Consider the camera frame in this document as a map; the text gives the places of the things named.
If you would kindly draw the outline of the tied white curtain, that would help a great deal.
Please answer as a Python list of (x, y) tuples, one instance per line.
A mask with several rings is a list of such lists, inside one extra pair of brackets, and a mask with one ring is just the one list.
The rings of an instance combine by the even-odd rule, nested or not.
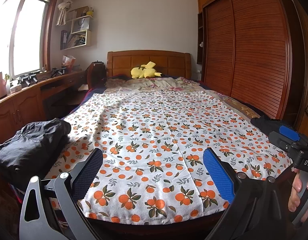
[(57, 7), (59, 9), (59, 15), (56, 25), (61, 26), (66, 24), (67, 11), (72, 7), (73, 0), (63, 0)]

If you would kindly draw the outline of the wooden desk cabinet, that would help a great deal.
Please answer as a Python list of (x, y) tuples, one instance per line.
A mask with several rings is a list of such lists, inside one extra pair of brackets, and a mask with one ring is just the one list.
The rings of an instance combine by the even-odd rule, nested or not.
[(0, 100), (0, 143), (13, 137), (24, 125), (46, 120), (43, 101), (78, 85), (84, 71), (49, 78)]

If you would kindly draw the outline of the white wall shelf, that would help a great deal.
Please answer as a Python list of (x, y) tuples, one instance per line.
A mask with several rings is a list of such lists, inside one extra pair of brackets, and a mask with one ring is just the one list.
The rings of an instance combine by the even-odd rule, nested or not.
[(65, 28), (61, 31), (61, 50), (89, 47), (92, 43), (94, 10), (85, 6), (66, 13)]

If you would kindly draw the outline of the orange white paper bag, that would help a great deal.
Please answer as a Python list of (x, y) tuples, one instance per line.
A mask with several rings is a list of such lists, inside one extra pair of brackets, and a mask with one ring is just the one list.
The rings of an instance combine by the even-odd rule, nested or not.
[(75, 60), (76, 58), (72, 55), (63, 55), (61, 66), (65, 67), (67, 72), (70, 73), (73, 70)]

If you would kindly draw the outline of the pink bottle on sill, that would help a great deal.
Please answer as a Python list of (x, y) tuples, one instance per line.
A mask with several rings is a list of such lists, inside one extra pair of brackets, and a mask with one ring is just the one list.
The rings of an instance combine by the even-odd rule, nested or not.
[(6, 81), (3, 78), (2, 72), (0, 72), (0, 99), (7, 96), (7, 90), (6, 90)]

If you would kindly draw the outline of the orange-print white bed sheet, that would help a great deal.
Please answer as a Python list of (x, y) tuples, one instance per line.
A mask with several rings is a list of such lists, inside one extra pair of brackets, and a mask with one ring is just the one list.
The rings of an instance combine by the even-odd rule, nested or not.
[(93, 149), (104, 162), (83, 214), (123, 224), (170, 224), (228, 207), (203, 163), (212, 148), (237, 172), (264, 180), (291, 164), (286, 154), (210, 91), (93, 94), (66, 117), (69, 144), (48, 173), (71, 171)]

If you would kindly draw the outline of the wooden louvered wardrobe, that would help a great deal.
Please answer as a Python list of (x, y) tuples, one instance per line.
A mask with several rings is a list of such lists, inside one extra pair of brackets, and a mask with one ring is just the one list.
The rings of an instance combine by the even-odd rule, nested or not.
[(203, 82), (295, 126), (306, 67), (293, 0), (198, 0), (198, 10)]

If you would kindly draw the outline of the black double-breasted coat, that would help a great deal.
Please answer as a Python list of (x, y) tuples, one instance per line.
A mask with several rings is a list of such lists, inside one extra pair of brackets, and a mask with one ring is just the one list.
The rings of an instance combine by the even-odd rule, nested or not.
[(281, 126), (291, 128), (289, 124), (282, 122), (279, 119), (270, 119), (264, 115), (259, 118), (252, 118), (250, 120), (250, 123), (267, 136), (270, 134), (270, 132), (273, 131), (279, 133), (279, 129)]

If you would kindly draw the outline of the floral quilt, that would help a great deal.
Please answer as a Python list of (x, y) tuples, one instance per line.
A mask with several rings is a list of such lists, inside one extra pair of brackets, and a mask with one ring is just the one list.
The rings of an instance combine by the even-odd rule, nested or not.
[(188, 80), (184, 77), (178, 77), (176, 79), (172, 77), (157, 77), (153, 79), (131, 79), (127, 81), (122, 78), (110, 78), (105, 82), (105, 87), (106, 93), (141, 93), (156, 91), (191, 93), (205, 91), (224, 102), (227, 106), (236, 109), (248, 119), (260, 117), (258, 113), (243, 103), (219, 92), (215, 92), (214, 90), (203, 88), (203, 85), (200, 83)]

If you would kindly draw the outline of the window with wooden frame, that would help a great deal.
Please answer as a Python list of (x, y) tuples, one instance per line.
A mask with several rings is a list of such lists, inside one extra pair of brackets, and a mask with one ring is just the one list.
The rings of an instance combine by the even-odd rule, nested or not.
[(0, 0), (0, 73), (15, 79), (49, 71), (57, 0)]

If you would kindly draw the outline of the folded black clothes pile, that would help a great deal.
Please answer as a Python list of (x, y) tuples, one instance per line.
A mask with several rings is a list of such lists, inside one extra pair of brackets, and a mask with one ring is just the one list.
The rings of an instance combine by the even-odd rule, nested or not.
[(31, 177), (43, 179), (68, 143), (72, 127), (65, 120), (32, 122), (0, 144), (0, 173), (25, 191)]

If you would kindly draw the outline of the dark chair with backpack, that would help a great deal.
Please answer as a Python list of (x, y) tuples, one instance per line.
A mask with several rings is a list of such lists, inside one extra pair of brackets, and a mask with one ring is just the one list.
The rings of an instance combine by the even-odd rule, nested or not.
[(106, 66), (101, 61), (92, 62), (85, 71), (85, 84), (88, 89), (98, 87), (102, 80), (107, 77)]

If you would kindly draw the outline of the yellow Pikachu plush toy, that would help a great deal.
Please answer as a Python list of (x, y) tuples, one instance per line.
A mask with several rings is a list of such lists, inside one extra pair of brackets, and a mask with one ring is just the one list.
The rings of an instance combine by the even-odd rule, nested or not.
[(150, 61), (147, 64), (142, 64), (140, 67), (134, 67), (131, 70), (132, 79), (162, 77), (162, 74), (155, 70), (155, 63)]

